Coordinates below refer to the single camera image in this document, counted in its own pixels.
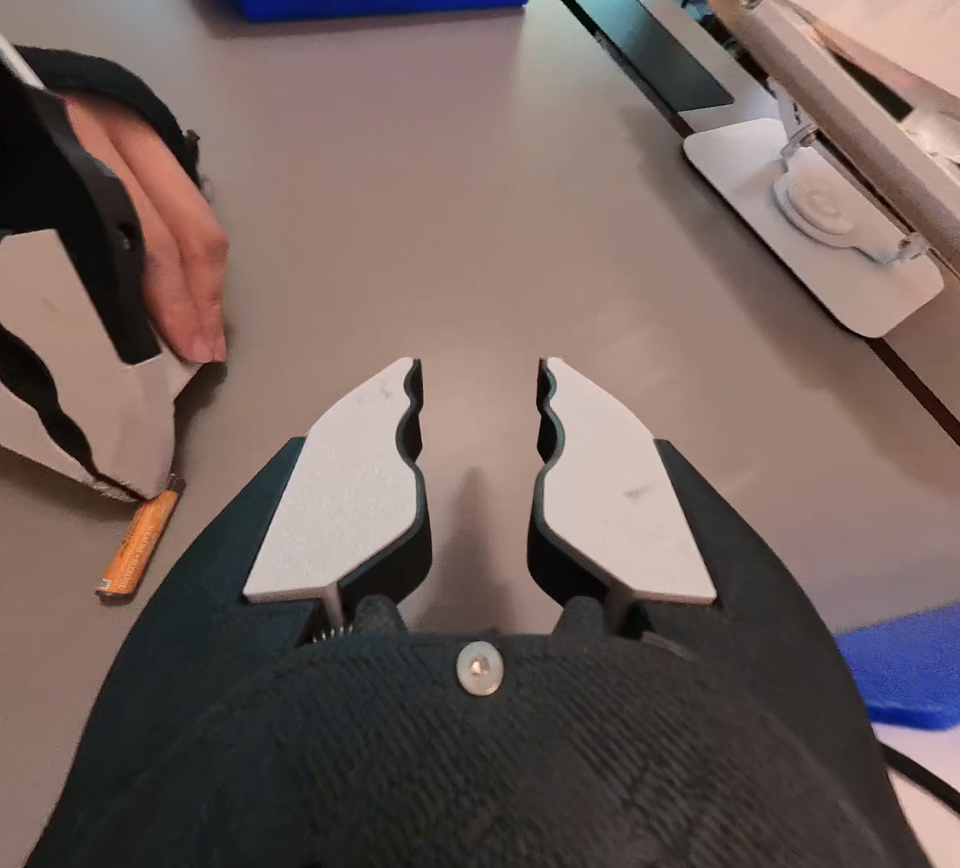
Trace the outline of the person's left hand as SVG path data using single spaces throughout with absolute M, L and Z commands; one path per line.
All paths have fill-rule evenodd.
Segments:
M 143 294 L 153 326 L 186 362 L 225 362 L 230 245 L 209 202 L 136 112 L 94 95 L 61 99 L 80 144 L 120 178 L 137 213 Z

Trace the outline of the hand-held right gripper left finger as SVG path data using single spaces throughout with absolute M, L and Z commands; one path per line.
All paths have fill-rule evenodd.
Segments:
M 402 357 L 312 425 L 243 588 L 250 603 L 398 604 L 432 562 L 420 360 Z

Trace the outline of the wooden document stand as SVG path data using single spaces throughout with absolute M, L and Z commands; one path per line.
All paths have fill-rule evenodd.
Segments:
M 694 133 L 692 167 L 843 327 L 878 338 L 958 272 L 959 97 L 782 0 L 708 0 L 778 115 Z

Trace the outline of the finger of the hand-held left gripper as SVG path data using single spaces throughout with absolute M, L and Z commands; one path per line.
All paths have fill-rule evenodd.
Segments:
M 139 494 L 122 490 L 112 481 L 95 478 L 60 449 L 42 426 L 38 412 L 4 384 L 1 385 L 1 446 L 104 496 L 129 503 L 141 500 Z
M 2 240 L 1 321 L 3 332 L 42 363 L 53 415 L 78 430 L 73 448 L 56 441 L 40 402 L 7 386 L 37 411 L 54 443 L 95 478 L 142 499 L 156 497 L 174 459 L 175 401 L 199 366 L 164 344 L 145 361 L 122 361 L 54 230 Z

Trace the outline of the blue pad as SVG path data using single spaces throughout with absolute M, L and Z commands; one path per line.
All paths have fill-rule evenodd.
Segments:
M 835 634 L 834 641 L 872 722 L 958 726 L 958 602 Z

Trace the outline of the orange battery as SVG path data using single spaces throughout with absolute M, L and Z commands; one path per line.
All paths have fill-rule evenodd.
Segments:
M 126 603 L 136 596 L 185 487 L 183 478 L 170 475 L 156 497 L 137 507 L 95 590 L 102 602 Z

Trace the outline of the grey desk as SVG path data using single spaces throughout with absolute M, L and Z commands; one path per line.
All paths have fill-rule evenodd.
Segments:
M 108 58 L 187 128 L 230 241 L 227 363 L 183 394 L 186 487 L 135 600 L 130 507 L 2 455 L 2 866 L 22 866 L 133 623 L 288 440 L 422 361 L 433 562 L 410 627 L 548 633 L 526 566 L 539 358 L 678 450 L 834 631 L 958 597 L 958 445 L 681 157 L 560 0 L 250 26 L 220 0 L 2 0 L 15 44 Z

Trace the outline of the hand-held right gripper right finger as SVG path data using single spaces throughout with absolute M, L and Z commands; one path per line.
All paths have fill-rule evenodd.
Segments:
M 637 602 L 708 607 L 718 591 L 654 434 L 560 357 L 536 375 L 541 467 L 527 536 L 535 584 L 564 606 L 598 601 L 620 622 Z

